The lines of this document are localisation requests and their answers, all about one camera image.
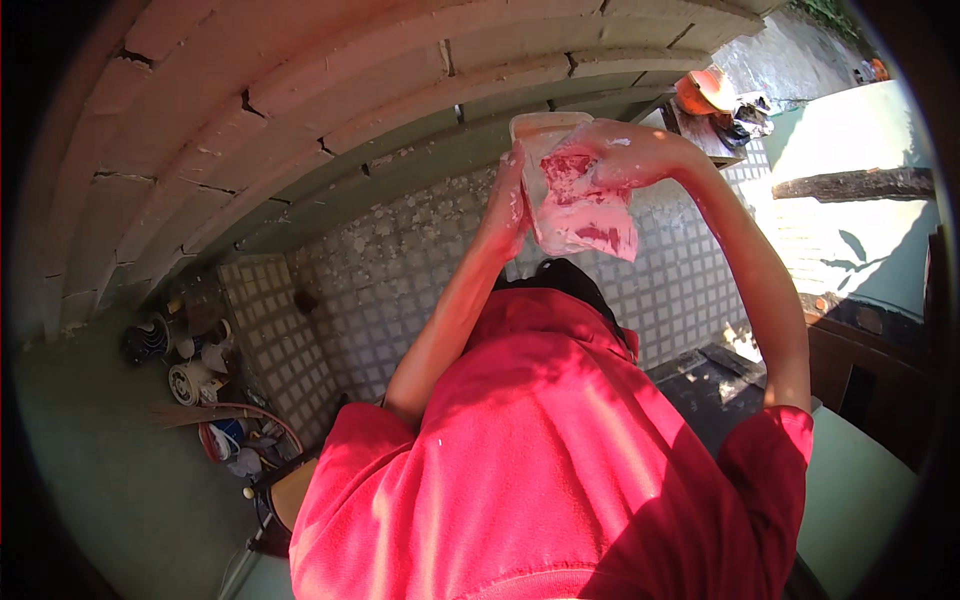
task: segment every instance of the pink plaster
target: pink plaster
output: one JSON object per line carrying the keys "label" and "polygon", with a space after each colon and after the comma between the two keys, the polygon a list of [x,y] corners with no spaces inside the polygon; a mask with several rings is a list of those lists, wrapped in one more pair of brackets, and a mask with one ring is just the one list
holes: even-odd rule
{"label": "pink plaster", "polygon": [[627,212],[630,190],[594,185],[595,164],[586,155],[550,155],[540,162],[547,194],[536,214],[538,243],[554,256],[594,248],[633,262],[638,239]]}

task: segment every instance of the red t-shirt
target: red t-shirt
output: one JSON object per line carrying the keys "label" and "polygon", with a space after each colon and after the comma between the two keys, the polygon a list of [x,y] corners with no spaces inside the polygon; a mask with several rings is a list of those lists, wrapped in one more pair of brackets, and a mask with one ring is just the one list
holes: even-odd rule
{"label": "red t-shirt", "polygon": [[779,598],[813,419],[750,417],[714,461],[593,308],[494,292],[419,434],[341,410],[290,545],[307,598]]}

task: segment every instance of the floor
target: floor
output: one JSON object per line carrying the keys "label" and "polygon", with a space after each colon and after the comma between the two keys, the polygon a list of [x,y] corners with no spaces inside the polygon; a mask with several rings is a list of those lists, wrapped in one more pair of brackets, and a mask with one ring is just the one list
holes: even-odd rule
{"label": "floor", "polygon": [[[151,409],[174,400],[168,365],[135,369],[118,351],[136,321],[109,310],[12,358],[15,403],[44,499],[60,518],[48,526],[69,533],[116,597],[212,598],[230,557],[255,532],[253,509],[244,481],[206,458],[196,425],[149,421]],[[4,402],[4,419],[15,420],[13,396]],[[72,551],[65,544],[52,554],[73,561]]]}

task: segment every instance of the paint can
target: paint can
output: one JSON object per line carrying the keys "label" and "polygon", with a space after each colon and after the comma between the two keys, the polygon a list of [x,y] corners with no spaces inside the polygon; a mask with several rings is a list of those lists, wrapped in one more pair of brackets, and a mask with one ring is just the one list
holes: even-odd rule
{"label": "paint can", "polygon": [[167,382],[177,402],[184,406],[196,406],[201,401],[201,386],[213,379],[213,372],[204,363],[195,360],[184,365],[174,365],[167,373]]}
{"label": "paint can", "polygon": [[247,437],[247,429],[239,419],[215,420],[207,424],[213,434],[214,445],[221,461],[240,452],[240,444]]}

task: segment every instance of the wooden board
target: wooden board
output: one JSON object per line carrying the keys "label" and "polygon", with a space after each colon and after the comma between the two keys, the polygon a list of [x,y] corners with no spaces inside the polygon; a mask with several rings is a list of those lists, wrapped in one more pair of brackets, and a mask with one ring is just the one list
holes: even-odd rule
{"label": "wooden board", "polygon": [[682,135],[709,156],[716,168],[723,169],[747,159],[747,149],[727,148],[706,116],[686,114],[673,100],[663,105],[663,124],[669,132]]}

